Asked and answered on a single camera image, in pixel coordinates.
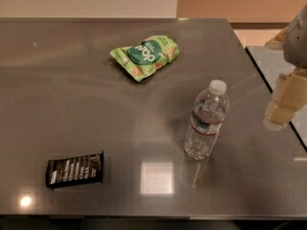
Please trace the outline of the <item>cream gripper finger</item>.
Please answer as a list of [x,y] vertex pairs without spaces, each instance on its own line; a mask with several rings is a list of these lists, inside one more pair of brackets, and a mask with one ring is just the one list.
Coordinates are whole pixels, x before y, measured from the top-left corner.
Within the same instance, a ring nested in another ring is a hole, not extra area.
[[264,127],[278,131],[285,127],[296,113],[307,104],[307,69],[296,68],[279,92],[272,95],[265,112]]
[[266,42],[266,46],[267,47],[281,47],[285,40],[287,32],[288,32],[288,28],[282,29],[278,34],[276,34],[273,38],[271,38],[269,41]]

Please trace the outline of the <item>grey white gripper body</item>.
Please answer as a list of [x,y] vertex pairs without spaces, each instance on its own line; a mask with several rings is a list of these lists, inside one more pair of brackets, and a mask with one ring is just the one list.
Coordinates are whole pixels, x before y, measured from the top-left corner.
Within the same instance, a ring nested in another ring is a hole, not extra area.
[[288,26],[283,53],[293,66],[307,68],[307,4]]

